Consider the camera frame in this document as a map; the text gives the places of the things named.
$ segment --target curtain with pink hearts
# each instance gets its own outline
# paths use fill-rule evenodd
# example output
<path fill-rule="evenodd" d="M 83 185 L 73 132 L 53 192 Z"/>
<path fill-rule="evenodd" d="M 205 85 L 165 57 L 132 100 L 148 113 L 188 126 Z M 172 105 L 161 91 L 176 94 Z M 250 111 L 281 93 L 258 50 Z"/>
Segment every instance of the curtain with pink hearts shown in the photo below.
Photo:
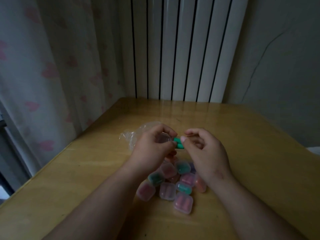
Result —
<path fill-rule="evenodd" d="M 32 174 L 125 96 L 116 0 L 0 0 L 0 110 Z"/>

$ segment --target tabletop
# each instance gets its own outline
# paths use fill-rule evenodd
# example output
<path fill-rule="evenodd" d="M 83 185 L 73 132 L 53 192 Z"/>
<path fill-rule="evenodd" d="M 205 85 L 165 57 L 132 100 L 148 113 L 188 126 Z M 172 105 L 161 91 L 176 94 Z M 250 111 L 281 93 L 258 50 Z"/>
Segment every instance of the tabletop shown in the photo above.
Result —
<path fill-rule="evenodd" d="M 45 236 L 130 156 L 119 140 L 150 121 L 178 135 L 203 127 L 224 144 L 238 180 L 309 239 L 320 239 L 320 157 L 242 105 L 121 98 L 0 206 L 0 239 Z M 184 152 L 178 158 L 190 160 Z M 215 194 L 172 202 L 135 197 L 119 239 L 238 239 Z"/>

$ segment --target hand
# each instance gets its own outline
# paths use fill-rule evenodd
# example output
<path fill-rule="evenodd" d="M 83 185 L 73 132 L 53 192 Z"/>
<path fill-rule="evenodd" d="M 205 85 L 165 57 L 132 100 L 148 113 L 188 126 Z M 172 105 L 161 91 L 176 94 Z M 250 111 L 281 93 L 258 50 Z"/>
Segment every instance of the hand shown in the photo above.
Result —
<path fill-rule="evenodd" d="M 209 186 L 233 177 L 227 152 L 214 135 L 205 129 L 188 129 L 185 134 L 188 137 L 181 136 L 180 140 L 195 169 Z"/>
<path fill-rule="evenodd" d="M 176 137 L 178 134 L 169 126 L 159 124 L 144 132 L 136 142 L 133 152 L 127 161 L 130 170 L 134 170 L 143 177 L 147 177 L 154 172 L 163 162 L 164 158 L 169 160 L 176 159 L 177 152 L 174 150 L 177 143 L 167 141 L 156 143 L 157 136 L 162 132 Z"/>

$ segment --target clear plastic bag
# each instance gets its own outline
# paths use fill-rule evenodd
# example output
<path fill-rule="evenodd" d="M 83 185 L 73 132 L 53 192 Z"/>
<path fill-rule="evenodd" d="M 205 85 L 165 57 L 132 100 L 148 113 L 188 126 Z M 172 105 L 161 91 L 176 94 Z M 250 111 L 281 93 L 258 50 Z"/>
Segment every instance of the clear plastic bag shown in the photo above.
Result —
<path fill-rule="evenodd" d="M 136 129 L 136 131 L 125 130 L 124 132 L 122 132 L 120 134 L 119 139 L 124 138 L 126 141 L 128 141 L 129 142 L 129 149 L 132 151 L 134 149 L 134 145 L 136 144 L 138 138 L 142 135 L 142 133 L 144 133 L 145 131 L 154 127 L 155 125 L 159 125 L 159 124 L 161 124 L 160 121 L 152 121 L 152 122 L 148 122 L 148 123 L 141 125 L 138 129 Z M 167 136 L 169 138 L 167 138 L 166 141 L 171 140 L 170 136 L 169 135 L 167 135 Z M 159 143 L 163 143 L 164 139 L 165 138 L 161 138 L 161 142 L 159 141 Z"/>

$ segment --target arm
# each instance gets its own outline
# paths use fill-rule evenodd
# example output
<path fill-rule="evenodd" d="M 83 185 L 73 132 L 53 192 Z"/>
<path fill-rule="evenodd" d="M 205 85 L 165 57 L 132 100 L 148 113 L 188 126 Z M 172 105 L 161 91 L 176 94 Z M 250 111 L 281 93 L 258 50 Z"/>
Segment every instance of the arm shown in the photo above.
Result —
<path fill-rule="evenodd" d="M 240 239 L 306 239 L 234 178 L 226 150 L 216 137 L 204 129 L 185 133 L 189 136 L 181 137 L 184 148 L 228 211 Z"/>
<path fill-rule="evenodd" d="M 162 163 L 175 157 L 176 142 L 158 144 L 162 133 L 177 133 L 166 125 L 157 125 L 142 134 L 126 163 L 107 178 L 43 240 L 115 239 L 131 207 L 140 183 Z"/>

